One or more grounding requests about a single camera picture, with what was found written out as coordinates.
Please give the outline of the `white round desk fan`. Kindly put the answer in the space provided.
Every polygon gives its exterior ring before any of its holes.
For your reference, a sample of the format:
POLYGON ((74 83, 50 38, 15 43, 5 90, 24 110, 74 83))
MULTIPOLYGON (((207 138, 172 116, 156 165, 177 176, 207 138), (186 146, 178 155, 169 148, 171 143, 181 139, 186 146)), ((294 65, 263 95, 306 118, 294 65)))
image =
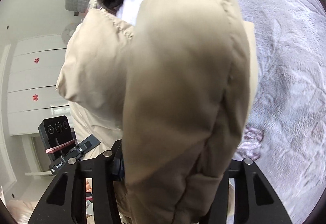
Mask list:
POLYGON ((78 26, 78 23, 70 23, 68 24, 62 34, 61 34, 61 38, 62 38, 62 41, 64 42, 64 44, 68 44, 70 38, 72 37, 72 35, 74 34, 76 28, 78 26))

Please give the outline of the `beige puffer down jacket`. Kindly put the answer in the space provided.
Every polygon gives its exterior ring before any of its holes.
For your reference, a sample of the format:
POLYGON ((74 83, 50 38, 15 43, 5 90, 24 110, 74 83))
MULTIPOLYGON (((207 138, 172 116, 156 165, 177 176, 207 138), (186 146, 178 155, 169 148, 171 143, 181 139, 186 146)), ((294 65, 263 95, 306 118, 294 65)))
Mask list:
POLYGON ((143 0, 135 24, 90 9, 56 90, 78 140, 122 140, 125 223, 196 223, 240 144, 258 82, 237 0, 143 0))

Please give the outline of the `white wardrobe with drawers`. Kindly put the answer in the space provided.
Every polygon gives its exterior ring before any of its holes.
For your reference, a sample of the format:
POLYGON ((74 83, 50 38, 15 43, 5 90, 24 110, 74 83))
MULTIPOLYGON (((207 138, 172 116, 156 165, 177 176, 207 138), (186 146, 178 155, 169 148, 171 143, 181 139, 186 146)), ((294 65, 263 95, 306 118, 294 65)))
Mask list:
POLYGON ((8 79, 7 117, 11 136, 35 134, 44 119, 70 116, 70 107, 56 91, 65 60, 61 35, 17 42, 8 79))

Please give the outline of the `lavender embossed bed blanket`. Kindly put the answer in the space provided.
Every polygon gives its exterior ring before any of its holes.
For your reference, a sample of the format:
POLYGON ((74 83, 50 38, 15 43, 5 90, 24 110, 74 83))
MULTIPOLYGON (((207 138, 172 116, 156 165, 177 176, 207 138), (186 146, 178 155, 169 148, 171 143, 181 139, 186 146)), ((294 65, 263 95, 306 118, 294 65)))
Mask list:
POLYGON ((293 223, 325 189, 325 11, 320 0, 238 0, 255 25, 259 85, 236 159, 251 155, 293 223))

